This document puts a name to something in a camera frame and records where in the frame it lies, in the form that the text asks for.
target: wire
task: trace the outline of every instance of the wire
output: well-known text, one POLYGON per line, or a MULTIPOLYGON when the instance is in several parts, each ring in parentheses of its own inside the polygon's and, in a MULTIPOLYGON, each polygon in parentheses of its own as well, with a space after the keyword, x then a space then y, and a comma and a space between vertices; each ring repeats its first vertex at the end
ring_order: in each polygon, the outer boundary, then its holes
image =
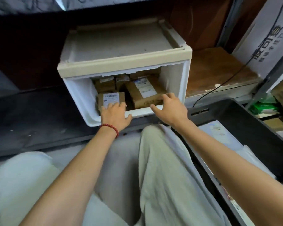
POLYGON ((266 40, 268 39, 268 36, 269 36, 269 35, 272 33, 272 31, 274 30, 275 25, 276 25, 276 23, 277 23, 277 21, 278 21, 280 15, 281 15, 281 13, 282 13, 282 10, 283 10, 283 3, 282 3, 282 6, 281 6, 281 8, 280 8, 280 11, 279 11, 279 13, 278 13, 278 15, 277 15, 277 18, 275 19, 275 22, 274 22, 273 26, 271 27, 271 29, 270 29, 268 35, 264 38, 264 40, 263 40, 262 43, 260 44, 259 48, 254 51, 254 53, 253 53, 252 57, 249 59, 249 61, 247 61, 246 64, 244 64, 236 73, 233 74, 233 76, 231 76, 228 80, 226 80, 226 81, 225 81, 224 83, 222 83, 220 86, 216 87, 215 89, 211 90, 210 92, 206 93, 206 94, 203 95, 201 98, 199 98, 199 99, 194 103, 193 107, 196 105, 197 102, 199 102, 199 101, 200 101, 202 98, 204 98, 206 95, 208 95, 208 94, 214 92, 215 90, 217 90, 218 88, 220 88, 221 86, 223 86, 225 83, 229 82, 232 78, 234 78, 237 74, 239 74, 239 73, 250 63, 250 61, 253 60, 253 58, 255 57, 255 55, 257 54, 257 52, 258 52, 258 51, 261 49, 261 47, 265 44, 266 40))

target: beige pants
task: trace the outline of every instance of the beige pants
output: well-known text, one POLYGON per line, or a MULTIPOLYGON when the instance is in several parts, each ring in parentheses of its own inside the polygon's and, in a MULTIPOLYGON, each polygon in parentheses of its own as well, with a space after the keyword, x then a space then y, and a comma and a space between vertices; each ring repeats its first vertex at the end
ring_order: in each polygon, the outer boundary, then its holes
MULTIPOLYGON (((0 166, 0 226, 18 225, 60 171, 41 152, 20 154, 0 166)), ((139 184, 142 214, 138 226, 230 225, 187 149, 165 126, 148 126, 141 134, 139 184)), ((93 194, 83 225, 128 224, 93 194)))

